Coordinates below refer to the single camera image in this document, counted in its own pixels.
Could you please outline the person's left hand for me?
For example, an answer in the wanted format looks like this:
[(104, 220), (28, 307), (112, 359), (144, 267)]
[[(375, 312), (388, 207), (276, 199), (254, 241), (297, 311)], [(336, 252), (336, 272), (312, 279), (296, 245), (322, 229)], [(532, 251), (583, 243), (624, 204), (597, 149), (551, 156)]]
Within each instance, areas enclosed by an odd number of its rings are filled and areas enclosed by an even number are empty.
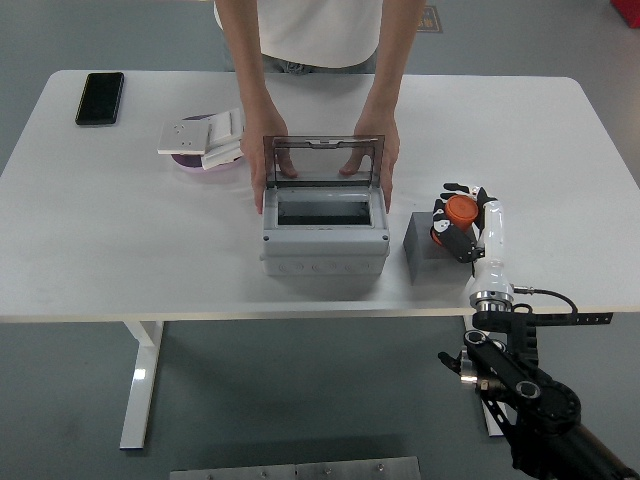
[(393, 173), (400, 151), (400, 137), (393, 113), (389, 112), (362, 112), (356, 123), (355, 135), (382, 135), (384, 147), (380, 162), (379, 180), (380, 188), (384, 196), (386, 211), (390, 210)]

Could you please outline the person's right hand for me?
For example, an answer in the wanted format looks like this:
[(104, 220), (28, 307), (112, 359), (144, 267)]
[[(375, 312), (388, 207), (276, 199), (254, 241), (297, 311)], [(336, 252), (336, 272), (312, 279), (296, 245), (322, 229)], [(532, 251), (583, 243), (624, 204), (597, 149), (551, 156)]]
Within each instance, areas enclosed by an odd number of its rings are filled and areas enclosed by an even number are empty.
[(263, 213), (266, 188), (264, 139), (287, 137), (285, 120), (276, 108), (258, 109), (246, 115), (246, 128), (241, 140), (241, 152), (250, 166), (250, 183), (258, 214)]

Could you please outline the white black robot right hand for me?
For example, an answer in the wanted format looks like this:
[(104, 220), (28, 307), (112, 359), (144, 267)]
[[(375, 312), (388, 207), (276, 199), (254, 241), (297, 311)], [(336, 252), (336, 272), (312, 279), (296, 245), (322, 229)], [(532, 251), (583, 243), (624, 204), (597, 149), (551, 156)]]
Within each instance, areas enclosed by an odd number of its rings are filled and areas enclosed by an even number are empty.
[(501, 202), (480, 186), (445, 183), (435, 200), (431, 236), (460, 263), (472, 266), (467, 287), (472, 307), (513, 301), (505, 268), (504, 212)]

